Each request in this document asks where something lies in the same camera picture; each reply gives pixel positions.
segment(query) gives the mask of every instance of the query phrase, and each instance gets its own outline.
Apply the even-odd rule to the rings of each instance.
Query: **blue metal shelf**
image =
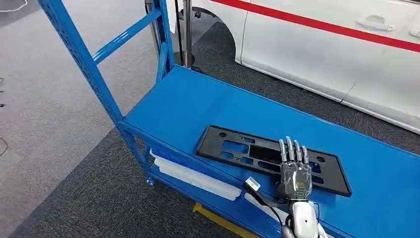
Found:
[[[320,204],[327,232],[336,237],[417,236],[419,156],[175,65],[165,0],[155,0],[149,14],[93,56],[61,1],[39,2],[149,181],[162,181],[262,237],[278,237],[278,224],[242,198],[229,201],[164,175],[149,166],[148,157],[153,148],[166,159],[238,188],[252,176],[263,193],[274,196],[269,176],[198,157],[196,147],[209,124],[271,139],[289,135],[341,159],[353,195],[314,190],[310,197]],[[97,64],[152,22],[158,26],[160,50],[156,85],[123,117]],[[145,141],[144,151],[134,136]],[[403,202],[394,202],[396,194]]]

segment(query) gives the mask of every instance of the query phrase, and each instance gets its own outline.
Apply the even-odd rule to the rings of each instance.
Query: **robotic hand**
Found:
[[[261,205],[271,209],[288,206],[289,216],[281,227],[283,238],[327,238],[327,234],[316,218],[313,205],[308,202],[308,196],[312,191],[312,170],[309,166],[307,148],[301,147],[297,140],[292,143],[289,136],[286,137],[286,144],[283,140],[279,140],[279,144],[280,181],[277,182],[276,188],[278,196],[286,199],[286,203],[275,203],[263,197],[258,192],[260,185],[252,178],[245,181],[244,188]]]

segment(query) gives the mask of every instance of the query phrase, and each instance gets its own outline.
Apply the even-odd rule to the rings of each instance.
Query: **blue shelf surface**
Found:
[[[353,195],[347,198],[314,190],[310,196],[320,204],[320,219],[328,230],[346,237],[418,235],[420,158],[413,153],[177,65],[136,105],[124,123],[166,153],[164,158],[236,187],[253,176],[262,185],[261,190],[272,196],[275,191],[269,176],[196,156],[196,148],[209,124],[276,140],[289,135],[308,148],[340,157]],[[210,193],[199,195],[203,190],[176,183],[154,167],[151,172],[207,206],[212,200],[223,199]],[[227,217],[237,220],[234,222],[249,225],[249,218],[237,218],[232,209],[212,210],[220,213],[224,209]],[[275,237],[271,236],[275,227],[272,229],[264,237]]]

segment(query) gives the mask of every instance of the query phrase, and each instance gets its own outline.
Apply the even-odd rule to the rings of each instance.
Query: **rectangular cutout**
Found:
[[[320,174],[321,173],[321,166],[319,164],[309,161],[309,166],[312,169],[312,172]]]
[[[265,160],[272,163],[280,163],[281,153],[280,151],[273,150],[266,147],[260,147],[257,145],[250,146],[250,157],[256,158],[259,160]]]
[[[318,176],[312,175],[312,182],[316,182],[316,183],[319,183],[319,184],[324,184],[324,179],[320,178]]]
[[[250,158],[247,158],[247,157],[242,157],[241,162],[245,163],[245,164],[248,164],[248,165],[253,165],[254,164],[254,160],[250,159]]]
[[[248,143],[251,143],[251,144],[254,144],[255,143],[255,140],[254,139],[246,138],[246,137],[243,137],[243,138],[244,138],[245,142],[248,142]]]
[[[274,171],[274,172],[280,172],[280,166],[272,165],[263,161],[258,161],[258,166],[264,169]]]
[[[241,143],[231,141],[231,140],[225,140],[222,144],[222,147],[225,150],[232,151],[232,152],[238,152],[242,154],[248,153],[248,145],[241,144]]]
[[[220,153],[220,156],[224,159],[233,159],[233,154],[232,153],[228,153],[226,151],[222,151]]]

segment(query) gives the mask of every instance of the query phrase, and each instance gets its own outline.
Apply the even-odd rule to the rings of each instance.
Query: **yellow metal bar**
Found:
[[[196,202],[196,205],[194,205],[193,212],[199,212],[203,216],[207,217],[209,220],[215,222],[216,224],[219,224],[220,226],[223,226],[224,228],[242,236],[243,238],[258,238],[255,234],[231,223],[230,221],[223,219],[222,217],[214,214],[213,212],[207,210],[204,208],[200,203]]]

